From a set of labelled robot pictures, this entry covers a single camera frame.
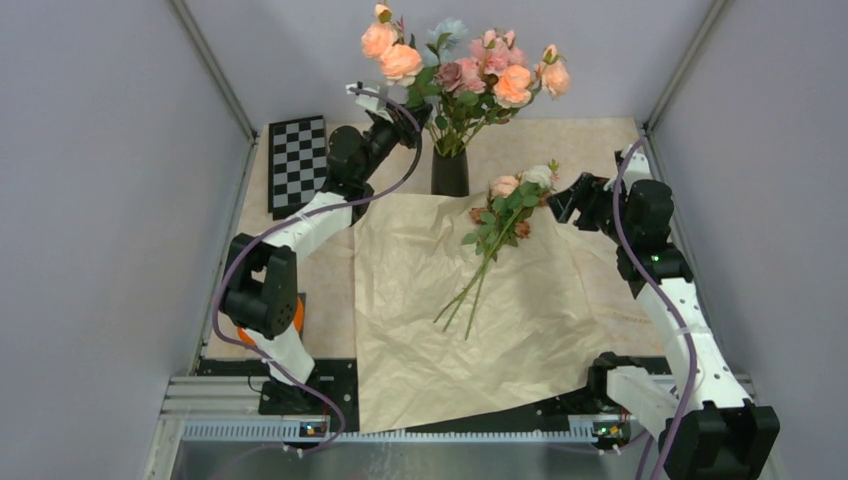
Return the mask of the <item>orange paper bouquet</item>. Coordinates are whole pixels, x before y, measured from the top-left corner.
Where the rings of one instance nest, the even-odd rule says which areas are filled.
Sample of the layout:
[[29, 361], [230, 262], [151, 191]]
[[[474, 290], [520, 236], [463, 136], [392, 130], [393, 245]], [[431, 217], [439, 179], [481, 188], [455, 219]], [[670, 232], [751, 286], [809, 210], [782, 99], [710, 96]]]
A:
[[527, 239], [500, 250], [470, 335], [471, 300], [443, 331], [436, 315], [481, 263], [461, 241], [482, 202], [479, 194], [392, 194], [369, 207], [354, 228], [357, 361], [375, 373], [482, 382], [491, 371], [546, 387], [588, 371], [604, 352], [661, 353], [656, 328], [618, 274], [615, 244], [546, 209], [531, 216]]

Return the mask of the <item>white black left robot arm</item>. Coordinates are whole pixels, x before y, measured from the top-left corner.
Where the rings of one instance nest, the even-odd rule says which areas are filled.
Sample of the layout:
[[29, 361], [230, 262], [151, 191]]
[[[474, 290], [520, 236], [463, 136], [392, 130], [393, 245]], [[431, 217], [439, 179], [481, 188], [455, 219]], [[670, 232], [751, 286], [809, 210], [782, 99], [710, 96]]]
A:
[[353, 226], [368, 206], [385, 196], [369, 183], [370, 177], [395, 147], [414, 152], [411, 165], [395, 191], [417, 168], [422, 155], [422, 134], [432, 106], [422, 100], [399, 103], [383, 88], [358, 82], [347, 87], [366, 110], [371, 125], [359, 130], [350, 125], [329, 134], [315, 135], [316, 146], [307, 148], [304, 123], [275, 124], [270, 128], [269, 153], [284, 157], [287, 188], [302, 188], [320, 181], [312, 198], [258, 235], [239, 234], [227, 253], [226, 269], [217, 287], [211, 315], [215, 335], [222, 341], [256, 353], [267, 366], [272, 381], [284, 385], [283, 401], [297, 413], [314, 410], [319, 401], [334, 403], [309, 379], [315, 369], [295, 326], [302, 312], [298, 266], [335, 234]]

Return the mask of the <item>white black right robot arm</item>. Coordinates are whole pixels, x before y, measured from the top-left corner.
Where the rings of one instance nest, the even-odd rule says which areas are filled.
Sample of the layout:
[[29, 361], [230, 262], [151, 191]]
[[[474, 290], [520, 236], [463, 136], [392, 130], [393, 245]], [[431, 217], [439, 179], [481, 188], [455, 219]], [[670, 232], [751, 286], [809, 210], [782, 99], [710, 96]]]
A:
[[780, 432], [770, 406], [733, 375], [699, 305], [693, 270], [671, 239], [671, 188], [635, 143], [615, 154], [610, 178], [581, 174], [549, 201], [554, 218], [605, 235], [617, 271], [655, 326], [673, 385], [611, 352], [588, 369], [586, 397], [600, 412], [633, 415], [658, 447], [653, 477], [757, 479]]

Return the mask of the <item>small pink flower bunch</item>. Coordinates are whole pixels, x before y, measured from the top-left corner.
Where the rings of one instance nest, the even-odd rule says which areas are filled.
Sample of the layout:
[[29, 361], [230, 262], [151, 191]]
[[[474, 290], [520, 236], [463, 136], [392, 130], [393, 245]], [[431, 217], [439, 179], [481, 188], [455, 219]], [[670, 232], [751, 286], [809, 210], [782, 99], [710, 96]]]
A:
[[488, 271], [498, 261], [502, 247], [516, 248], [530, 236], [529, 219], [548, 203], [559, 170], [559, 162], [552, 159], [513, 175], [499, 176], [490, 184], [486, 205], [470, 210], [475, 229], [463, 237], [461, 244], [472, 246], [481, 263], [469, 282], [436, 315], [434, 321], [444, 323], [443, 331], [452, 324], [460, 307], [471, 300], [465, 331], [466, 336], [470, 335]]

